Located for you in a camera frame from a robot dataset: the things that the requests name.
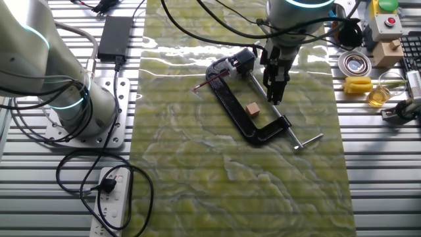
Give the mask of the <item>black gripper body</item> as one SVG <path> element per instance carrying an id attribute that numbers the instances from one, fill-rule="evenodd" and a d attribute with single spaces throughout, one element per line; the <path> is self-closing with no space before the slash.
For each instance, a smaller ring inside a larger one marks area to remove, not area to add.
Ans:
<path id="1" fill-rule="evenodd" d="M 260 58 L 264 65 L 263 82 L 288 82 L 291 68 L 291 47 L 266 44 Z"/>

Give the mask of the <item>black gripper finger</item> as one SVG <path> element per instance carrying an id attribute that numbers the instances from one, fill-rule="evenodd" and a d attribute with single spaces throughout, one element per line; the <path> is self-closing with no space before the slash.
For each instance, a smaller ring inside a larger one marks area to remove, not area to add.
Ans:
<path id="1" fill-rule="evenodd" d="M 287 78 L 284 78 L 283 81 L 275 82 L 275 90 L 274 90 L 274 104 L 275 105 L 278 105 L 282 101 L 287 83 L 288 83 Z"/>
<path id="2" fill-rule="evenodd" d="M 272 104 L 275 103 L 274 101 L 274 82 L 276 78 L 271 75 L 269 72 L 264 73 L 264 85 L 266 87 L 266 97 L 268 102 Z"/>

